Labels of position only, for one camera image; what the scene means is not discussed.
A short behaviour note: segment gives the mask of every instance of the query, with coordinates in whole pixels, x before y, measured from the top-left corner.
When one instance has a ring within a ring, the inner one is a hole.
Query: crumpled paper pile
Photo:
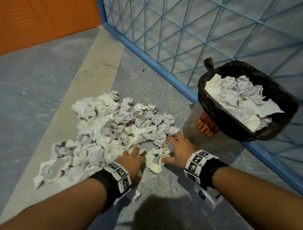
[[[253,133],[272,122],[268,115],[284,113],[271,99],[263,101],[263,87],[253,86],[246,76],[235,79],[215,74],[206,82],[205,90]]]
[[[134,105],[132,98],[118,101],[118,92],[112,91],[97,98],[84,98],[72,106],[80,118],[77,140],[53,144],[50,160],[41,163],[39,174],[34,178],[35,188],[62,176],[78,183],[124,151],[131,152],[135,145],[149,140],[158,148],[148,151],[146,166],[155,174],[162,171],[161,159],[170,153],[166,136],[179,131],[173,126],[175,118],[170,114],[156,114],[155,105]]]

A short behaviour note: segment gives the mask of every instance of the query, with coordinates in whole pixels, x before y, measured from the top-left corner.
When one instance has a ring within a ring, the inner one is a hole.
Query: bin label
[[[196,122],[196,126],[207,137],[212,137],[220,130],[215,122],[213,122],[212,119],[206,114],[206,112],[201,114],[199,120]]]

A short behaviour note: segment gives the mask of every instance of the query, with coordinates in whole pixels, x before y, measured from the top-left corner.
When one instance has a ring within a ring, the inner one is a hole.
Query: black garbage bag
[[[238,141],[270,140],[279,134],[296,114],[299,107],[298,100],[271,77],[255,67],[245,62],[231,61],[214,69],[212,58],[205,59],[204,65],[209,71],[199,79],[198,99],[204,111],[227,136]],[[263,86],[264,100],[272,99],[284,113],[269,115],[268,117],[272,118],[272,122],[268,126],[255,133],[251,132],[205,90],[206,82],[213,78],[216,73],[221,78],[247,76],[254,86]]]

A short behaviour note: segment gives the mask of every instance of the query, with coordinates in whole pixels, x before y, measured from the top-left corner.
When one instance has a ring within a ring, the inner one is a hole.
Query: hand
[[[145,157],[137,157],[139,148],[135,147],[131,154],[128,151],[124,151],[123,155],[117,157],[115,162],[122,165],[129,173],[132,182],[139,182],[140,177],[138,176],[139,168],[145,162]]]
[[[195,147],[189,142],[189,140],[185,139],[181,133],[176,133],[174,136],[168,136],[166,141],[169,141],[175,151],[174,157],[164,157],[162,158],[163,163],[173,164],[180,168],[185,168],[187,160],[191,157],[191,155],[197,150]]]

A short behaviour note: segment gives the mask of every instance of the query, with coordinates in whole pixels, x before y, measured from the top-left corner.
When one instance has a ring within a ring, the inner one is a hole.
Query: orange wall
[[[101,25],[96,0],[0,1],[0,54]]]

